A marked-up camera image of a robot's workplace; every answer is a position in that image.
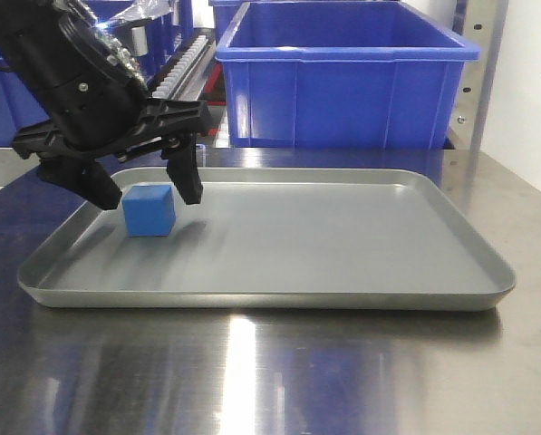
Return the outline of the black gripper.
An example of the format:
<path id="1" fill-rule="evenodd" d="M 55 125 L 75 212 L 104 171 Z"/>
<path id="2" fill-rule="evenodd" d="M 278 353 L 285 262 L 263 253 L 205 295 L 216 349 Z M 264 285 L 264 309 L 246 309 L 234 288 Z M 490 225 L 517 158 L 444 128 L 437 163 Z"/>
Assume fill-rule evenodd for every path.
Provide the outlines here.
<path id="1" fill-rule="evenodd" d="M 152 98 L 130 73 L 105 59 L 15 58 L 10 65 L 49 116 L 12 140 L 20 157 L 41 156 L 41 181 L 113 210 L 121 190 L 95 159 L 113 154 L 131 160 L 161 150 L 185 204 L 201 203 L 197 135 L 211 126 L 204 102 Z"/>

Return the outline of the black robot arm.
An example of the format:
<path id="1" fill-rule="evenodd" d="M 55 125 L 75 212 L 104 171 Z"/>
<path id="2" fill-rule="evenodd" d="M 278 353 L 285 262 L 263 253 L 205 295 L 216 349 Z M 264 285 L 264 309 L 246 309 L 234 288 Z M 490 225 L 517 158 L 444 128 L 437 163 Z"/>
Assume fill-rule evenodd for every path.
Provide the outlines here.
<path id="1" fill-rule="evenodd" d="M 0 54 L 48 116 L 12 141 L 21 158 L 39 158 L 40 180 L 115 209 L 121 189 L 101 158 L 157 151 L 184 202 L 200 202 L 196 139 L 211 124 L 207 105 L 153 97 L 136 60 L 83 2 L 0 1 Z"/>

